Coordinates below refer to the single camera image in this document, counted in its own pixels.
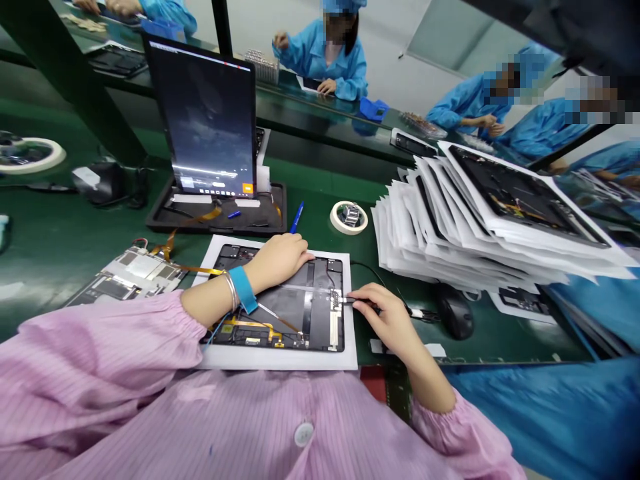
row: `pink sleeve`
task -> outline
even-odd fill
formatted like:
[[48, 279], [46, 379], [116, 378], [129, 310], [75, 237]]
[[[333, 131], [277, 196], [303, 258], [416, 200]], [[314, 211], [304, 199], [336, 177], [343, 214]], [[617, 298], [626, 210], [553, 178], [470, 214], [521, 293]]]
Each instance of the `pink sleeve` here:
[[176, 370], [196, 366], [205, 328], [184, 311], [181, 293], [70, 307], [20, 325], [0, 345], [0, 449], [108, 432]]
[[454, 391], [455, 408], [445, 415], [426, 410], [414, 399], [414, 430], [466, 479], [526, 479], [506, 435]]

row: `silver bracelet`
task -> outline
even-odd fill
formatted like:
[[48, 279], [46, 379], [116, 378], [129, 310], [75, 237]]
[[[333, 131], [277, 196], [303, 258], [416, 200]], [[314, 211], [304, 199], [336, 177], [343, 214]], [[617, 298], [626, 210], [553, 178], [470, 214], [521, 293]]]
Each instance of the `silver bracelet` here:
[[229, 286], [229, 290], [231, 291], [231, 311], [235, 312], [240, 304], [240, 298], [238, 298], [238, 292], [235, 290], [235, 285], [233, 284], [233, 280], [231, 280], [231, 276], [229, 272], [224, 272], [224, 276], [227, 279], [227, 284]]

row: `white button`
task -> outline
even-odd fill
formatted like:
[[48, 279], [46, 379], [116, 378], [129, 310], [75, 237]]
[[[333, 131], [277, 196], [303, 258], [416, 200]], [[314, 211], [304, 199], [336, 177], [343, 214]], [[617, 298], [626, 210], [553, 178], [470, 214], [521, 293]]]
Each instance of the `white button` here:
[[296, 428], [293, 440], [298, 447], [306, 447], [312, 435], [313, 425], [310, 423], [302, 423]]

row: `ribbon cable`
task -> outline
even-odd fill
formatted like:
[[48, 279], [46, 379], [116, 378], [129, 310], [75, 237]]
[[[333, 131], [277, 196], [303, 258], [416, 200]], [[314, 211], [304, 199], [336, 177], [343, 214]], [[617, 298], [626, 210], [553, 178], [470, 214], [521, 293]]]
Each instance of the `ribbon cable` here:
[[[206, 213], [205, 215], [202, 215], [201, 217], [198, 218], [194, 218], [194, 219], [189, 219], [186, 222], [184, 222], [182, 225], [180, 225], [178, 228], [176, 228], [174, 231], [171, 232], [169, 238], [167, 239], [167, 243], [165, 245], [158, 245], [156, 246], [153, 250], [151, 250], [151, 254], [152, 255], [157, 255], [158, 253], [162, 252], [165, 261], [166, 262], [171, 262], [171, 252], [173, 250], [173, 240], [175, 238], [175, 234], [176, 232], [178, 232], [178, 230], [180, 228], [184, 228], [192, 223], [198, 223], [198, 222], [202, 222], [202, 221], [208, 221], [208, 220], [213, 220], [214, 218], [216, 218], [218, 215], [220, 215], [222, 213], [222, 208], [220, 207], [216, 207], [214, 210], [210, 211], [209, 213]], [[186, 267], [184, 265], [179, 265], [179, 264], [174, 264], [176, 267], [180, 268], [180, 270], [188, 270], [188, 271], [195, 271], [195, 272], [203, 272], [203, 273], [208, 273], [210, 275], [222, 275], [224, 273], [224, 270], [214, 270], [214, 269], [203, 269], [203, 268], [196, 268], [196, 267]]]

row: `parts tray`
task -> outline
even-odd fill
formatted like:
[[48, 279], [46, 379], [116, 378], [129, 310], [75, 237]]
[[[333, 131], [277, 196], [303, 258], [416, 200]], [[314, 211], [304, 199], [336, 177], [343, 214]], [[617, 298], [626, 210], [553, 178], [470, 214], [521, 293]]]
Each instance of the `parts tray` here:
[[[271, 202], [271, 195], [258, 193], [257, 199], [260, 200], [260, 207], [238, 207], [235, 199], [221, 199], [222, 213], [218, 217], [204, 223], [190, 223], [183, 227], [190, 217], [196, 218], [206, 215], [215, 208], [215, 204], [174, 203], [171, 200], [174, 193], [182, 192], [177, 188], [175, 178], [172, 176], [147, 216], [146, 225], [148, 228], [157, 232], [172, 232], [179, 227], [182, 233], [217, 233], [219, 235], [254, 237], [270, 237], [288, 230], [287, 188], [282, 183], [271, 184], [271, 194], [282, 212], [282, 220]], [[180, 210], [182, 213], [166, 210], [166, 207]], [[233, 219], [227, 218], [228, 215], [237, 211], [242, 214]], [[266, 224], [265, 227], [252, 226], [264, 224]]]

